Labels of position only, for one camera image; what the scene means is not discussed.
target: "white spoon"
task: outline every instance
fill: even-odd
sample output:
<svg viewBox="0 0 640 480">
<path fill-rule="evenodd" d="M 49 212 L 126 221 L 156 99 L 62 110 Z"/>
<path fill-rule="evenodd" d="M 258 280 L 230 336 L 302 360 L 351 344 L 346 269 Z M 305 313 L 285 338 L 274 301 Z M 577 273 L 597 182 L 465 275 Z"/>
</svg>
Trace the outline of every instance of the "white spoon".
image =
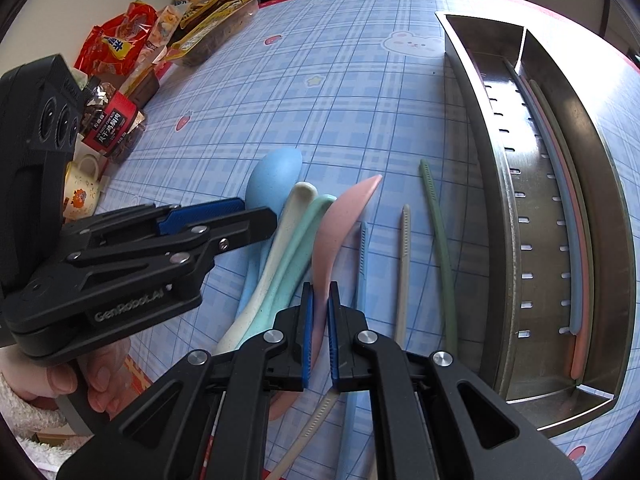
<svg viewBox="0 0 640 480">
<path fill-rule="evenodd" d="M 300 219 L 305 213 L 309 204 L 318 196 L 318 190 L 309 184 L 308 182 L 297 183 L 289 193 L 287 203 L 284 206 L 280 221 L 278 222 L 278 229 L 273 239 L 273 245 L 269 252 L 269 257 L 264 266 L 264 271 L 260 277 L 258 285 L 255 287 L 254 293 L 249 299 L 244 310 L 239 314 L 236 320 L 233 322 L 229 330 L 222 336 L 218 346 L 216 347 L 213 355 L 223 354 L 225 352 L 231 352 L 236 349 L 238 343 L 242 340 L 244 333 L 251 326 L 252 321 L 258 309 L 264 300 L 271 280 L 278 268 L 278 264 L 282 259 L 291 236 L 296 230 L 297 225 L 300 223 Z"/>
</svg>

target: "screw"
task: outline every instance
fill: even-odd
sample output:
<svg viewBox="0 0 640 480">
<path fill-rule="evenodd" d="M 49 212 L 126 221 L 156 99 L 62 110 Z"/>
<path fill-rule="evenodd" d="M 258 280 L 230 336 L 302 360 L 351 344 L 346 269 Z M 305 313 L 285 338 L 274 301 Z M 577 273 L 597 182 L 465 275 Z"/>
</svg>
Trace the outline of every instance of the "screw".
<svg viewBox="0 0 640 480">
<path fill-rule="evenodd" d="M 169 258 L 169 261 L 172 264 L 183 264 L 190 257 L 191 257 L 191 255 L 189 253 L 175 253 L 175 254 L 171 255 L 171 257 Z"/>
<path fill-rule="evenodd" d="M 370 345 L 378 340 L 378 334 L 372 330 L 363 330 L 358 334 L 358 341 L 365 345 Z"/>
<path fill-rule="evenodd" d="M 187 356 L 190 365 L 199 366 L 207 362 L 207 353 L 203 350 L 194 350 Z"/>
<path fill-rule="evenodd" d="M 450 353 L 441 350 L 433 355 L 433 362 L 438 366 L 449 366 L 453 362 L 453 357 Z"/>
<path fill-rule="evenodd" d="M 284 334 L 280 330 L 267 330 L 262 336 L 267 343 L 279 343 L 284 339 Z"/>
</svg>

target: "yellow mug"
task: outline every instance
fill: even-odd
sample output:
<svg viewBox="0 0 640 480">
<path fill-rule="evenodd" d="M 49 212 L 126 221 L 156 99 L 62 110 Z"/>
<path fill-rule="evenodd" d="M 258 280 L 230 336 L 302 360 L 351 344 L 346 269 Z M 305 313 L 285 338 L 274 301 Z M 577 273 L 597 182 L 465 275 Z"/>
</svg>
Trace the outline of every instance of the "yellow mug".
<svg viewBox="0 0 640 480">
<path fill-rule="evenodd" d="M 82 165 L 92 166 L 90 174 L 82 171 Z M 98 159 L 93 155 L 83 155 L 77 162 L 71 161 L 66 167 L 65 197 L 62 204 L 62 215 L 69 220 L 78 220 L 94 214 L 100 197 L 98 176 L 100 167 Z"/>
</svg>

